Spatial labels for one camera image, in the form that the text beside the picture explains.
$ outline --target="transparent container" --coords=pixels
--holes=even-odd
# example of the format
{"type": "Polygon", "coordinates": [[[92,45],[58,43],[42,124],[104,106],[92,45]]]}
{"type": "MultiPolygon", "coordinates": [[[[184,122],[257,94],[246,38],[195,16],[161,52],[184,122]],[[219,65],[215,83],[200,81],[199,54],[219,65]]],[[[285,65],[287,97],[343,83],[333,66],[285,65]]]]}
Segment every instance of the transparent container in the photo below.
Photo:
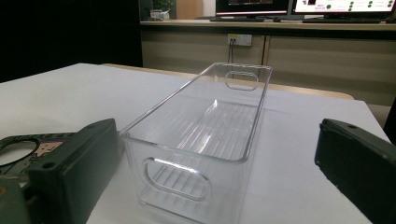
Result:
{"type": "Polygon", "coordinates": [[[120,132],[142,205],[188,222],[238,222],[271,72],[214,63],[120,132]]]}

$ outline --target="white surface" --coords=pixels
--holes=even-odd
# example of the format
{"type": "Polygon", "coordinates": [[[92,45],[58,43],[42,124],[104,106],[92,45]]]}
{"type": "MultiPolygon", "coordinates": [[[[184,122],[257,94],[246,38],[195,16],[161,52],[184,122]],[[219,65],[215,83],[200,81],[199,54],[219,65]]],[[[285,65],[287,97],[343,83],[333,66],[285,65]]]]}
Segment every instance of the white surface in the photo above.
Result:
{"type": "MultiPolygon", "coordinates": [[[[76,132],[108,118],[115,118],[120,130],[186,81],[77,64],[1,83],[0,137],[76,132]]],[[[349,122],[387,139],[367,105],[285,91],[267,93],[240,223],[369,223],[314,164],[318,125],[324,118],[349,122]]],[[[134,201],[132,182],[124,158],[88,223],[153,223],[148,219],[154,217],[134,201]]]]}

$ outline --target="bin handle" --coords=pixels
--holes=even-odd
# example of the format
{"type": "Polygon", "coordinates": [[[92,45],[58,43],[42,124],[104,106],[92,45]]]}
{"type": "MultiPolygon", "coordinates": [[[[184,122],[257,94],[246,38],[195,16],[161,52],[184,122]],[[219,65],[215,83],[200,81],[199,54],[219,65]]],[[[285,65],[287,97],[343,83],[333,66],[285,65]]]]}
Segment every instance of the bin handle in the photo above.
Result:
{"type": "Polygon", "coordinates": [[[174,194],[177,194],[179,196],[188,198],[188,199],[196,201],[196,202],[201,202],[205,198],[210,196],[211,186],[210,186],[210,183],[209,183],[209,179],[206,176],[204,176],[201,172],[199,172],[199,171],[197,171],[197,170],[195,170],[193,168],[190,168],[188,166],[184,166],[184,165],[172,162],[172,161],[164,161],[164,160],[161,160],[161,159],[156,159],[156,158],[150,157],[150,158],[147,158],[147,159],[145,159],[143,161],[143,170],[144,170],[144,177],[146,178],[147,182],[152,187],[154,187],[155,189],[163,190],[163,191],[166,191],[166,192],[169,192],[169,193],[174,193],[174,194]],[[149,164],[151,164],[151,163],[159,163],[160,165],[164,165],[164,166],[167,166],[167,167],[171,167],[171,168],[175,168],[175,169],[182,170],[182,171],[185,171],[185,172],[189,172],[189,173],[191,173],[193,175],[198,175],[200,178],[202,178],[205,181],[204,182],[205,183],[205,190],[203,191],[203,193],[200,196],[197,197],[197,196],[193,196],[193,195],[190,195],[188,193],[182,192],[180,190],[171,189],[171,188],[168,188],[166,186],[159,185],[155,181],[153,181],[151,179],[151,177],[149,176],[149,164]]]}
{"type": "Polygon", "coordinates": [[[256,74],[254,74],[254,73],[239,72],[239,71],[231,71],[231,72],[228,72],[228,73],[225,75],[225,85],[226,85],[228,88],[233,89],[233,90],[238,90],[238,91],[254,91],[254,90],[256,90],[258,83],[259,83],[259,78],[258,78],[258,77],[256,76],[256,74]],[[235,84],[229,83],[229,80],[234,80],[234,79],[233,79],[234,76],[254,77],[254,78],[255,78],[254,86],[243,88],[243,87],[237,86],[237,85],[235,85],[235,84]]]}

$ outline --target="clear plastic bin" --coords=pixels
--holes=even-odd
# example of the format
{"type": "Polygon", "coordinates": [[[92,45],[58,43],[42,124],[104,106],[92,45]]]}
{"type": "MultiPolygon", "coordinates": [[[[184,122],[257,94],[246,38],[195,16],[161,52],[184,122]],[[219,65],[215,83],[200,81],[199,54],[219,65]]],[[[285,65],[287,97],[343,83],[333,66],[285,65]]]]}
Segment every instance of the clear plastic bin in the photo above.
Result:
{"type": "Polygon", "coordinates": [[[238,222],[271,72],[214,63],[120,132],[141,204],[198,223],[238,222]]]}

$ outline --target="wooden desk edge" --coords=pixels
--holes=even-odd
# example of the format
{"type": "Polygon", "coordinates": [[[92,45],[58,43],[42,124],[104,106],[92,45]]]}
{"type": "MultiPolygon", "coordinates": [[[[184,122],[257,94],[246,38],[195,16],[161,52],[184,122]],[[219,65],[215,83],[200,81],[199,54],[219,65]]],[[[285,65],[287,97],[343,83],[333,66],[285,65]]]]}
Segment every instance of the wooden desk edge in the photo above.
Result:
{"type": "MultiPolygon", "coordinates": [[[[128,69],[128,70],[135,70],[135,71],[140,71],[140,72],[149,72],[149,73],[157,73],[157,74],[163,74],[163,75],[168,75],[168,76],[176,76],[176,77],[193,78],[196,76],[195,74],[189,74],[189,73],[179,73],[179,72],[171,72],[171,71],[164,71],[164,70],[151,69],[151,68],[133,67],[133,66],[119,65],[119,64],[114,64],[114,63],[104,63],[102,65],[110,66],[110,67],[117,67],[117,68],[122,68],[122,69],[128,69]]],[[[292,91],[292,92],[312,94],[312,95],[318,95],[318,96],[327,96],[327,97],[353,100],[353,97],[351,95],[348,95],[348,94],[342,93],[342,92],[337,92],[337,91],[321,91],[321,90],[284,86],[284,85],[277,85],[277,84],[270,84],[269,89],[277,90],[277,91],[292,91]]]]}

